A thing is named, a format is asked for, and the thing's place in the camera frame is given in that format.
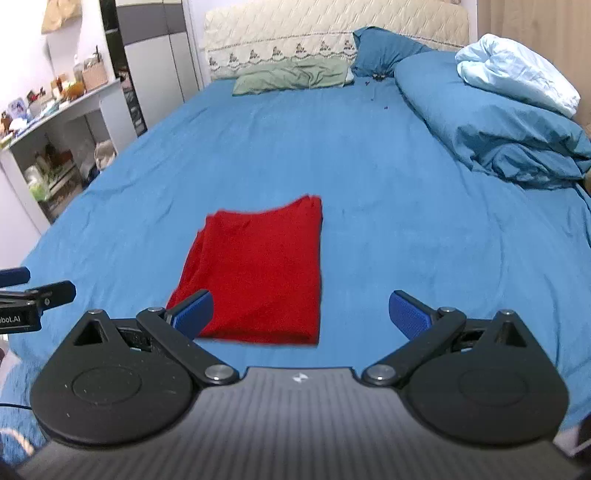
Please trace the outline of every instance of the white wardrobe door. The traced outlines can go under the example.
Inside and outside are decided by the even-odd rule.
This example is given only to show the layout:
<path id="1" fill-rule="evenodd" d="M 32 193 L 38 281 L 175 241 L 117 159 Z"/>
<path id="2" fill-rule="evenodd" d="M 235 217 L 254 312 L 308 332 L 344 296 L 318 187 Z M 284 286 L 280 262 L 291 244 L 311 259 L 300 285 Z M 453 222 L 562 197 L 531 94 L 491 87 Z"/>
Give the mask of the white wardrobe door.
<path id="1" fill-rule="evenodd" d="M 193 67 L 193 58 L 189 50 L 189 39 L 185 32 L 170 35 L 173 46 L 174 63 L 177 66 L 178 81 L 181 84 L 183 98 L 188 102 L 198 91 L 197 78 Z"/>
<path id="2" fill-rule="evenodd" d="M 168 35 L 125 47 L 146 126 L 152 128 L 183 104 Z"/>

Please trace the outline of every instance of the pillow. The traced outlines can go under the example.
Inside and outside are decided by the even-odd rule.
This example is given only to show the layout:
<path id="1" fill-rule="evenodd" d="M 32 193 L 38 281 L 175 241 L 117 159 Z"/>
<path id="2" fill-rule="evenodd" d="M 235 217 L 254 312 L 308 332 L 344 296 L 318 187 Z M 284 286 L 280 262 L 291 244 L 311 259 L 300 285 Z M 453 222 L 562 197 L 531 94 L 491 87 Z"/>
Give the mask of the pillow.
<path id="1" fill-rule="evenodd" d="M 339 58 L 283 60 L 251 67 L 238 77 L 233 95 L 340 86 L 347 83 L 349 66 Z"/>
<path id="2" fill-rule="evenodd" d="M 394 66 L 401 60 L 432 49 L 397 33 L 378 27 L 360 28 L 353 32 L 357 58 L 353 73 L 358 77 L 394 76 Z"/>

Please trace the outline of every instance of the embroidered headboard cover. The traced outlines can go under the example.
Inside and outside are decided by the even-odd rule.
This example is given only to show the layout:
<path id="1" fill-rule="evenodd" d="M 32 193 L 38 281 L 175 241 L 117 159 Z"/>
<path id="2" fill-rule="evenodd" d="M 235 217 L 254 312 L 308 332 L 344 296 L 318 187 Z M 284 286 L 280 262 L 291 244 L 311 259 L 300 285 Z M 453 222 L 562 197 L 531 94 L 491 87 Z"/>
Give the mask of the embroidered headboard cover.
<path id="1" fill-rule="evenodd" d="M 286 58 L 338 56 L 352 63 L 352 33 L 374 25 L 438 50 L 469 43 L 468 15 L 436 0 L 254 0 L 209 11 L 204 49 L 212 79 Z"/>

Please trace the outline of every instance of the red cloth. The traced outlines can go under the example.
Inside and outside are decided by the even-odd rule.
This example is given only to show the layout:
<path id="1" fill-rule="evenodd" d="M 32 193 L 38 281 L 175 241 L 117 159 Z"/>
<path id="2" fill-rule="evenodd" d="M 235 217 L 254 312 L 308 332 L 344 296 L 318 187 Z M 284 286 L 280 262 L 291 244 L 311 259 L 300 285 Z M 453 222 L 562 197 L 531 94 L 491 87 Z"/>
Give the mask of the red cloth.
<path id="1" fill-rule="evenodd" d="M 208 215 L 167 308 L 200 288 L 213 320 L 200 337 L 317 344 L 322 201 L 304 196 L 262 213 Z"/>

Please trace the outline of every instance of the bottle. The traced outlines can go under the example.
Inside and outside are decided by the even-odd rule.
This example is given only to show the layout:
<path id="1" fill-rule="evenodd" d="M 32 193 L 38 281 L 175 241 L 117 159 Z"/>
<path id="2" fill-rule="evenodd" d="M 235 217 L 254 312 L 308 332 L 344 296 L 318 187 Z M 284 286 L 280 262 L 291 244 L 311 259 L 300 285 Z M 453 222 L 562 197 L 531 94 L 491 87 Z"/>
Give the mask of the bottle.
<path id="1" fill-rule="evenodd" d="M 78 55 L 74 55 L 74 79 L 77 82 L 82 82 L 84 85 L 84 78 L 82 76 L 82 70 L 84 70 L 84 66 L 78 61 Z"/>

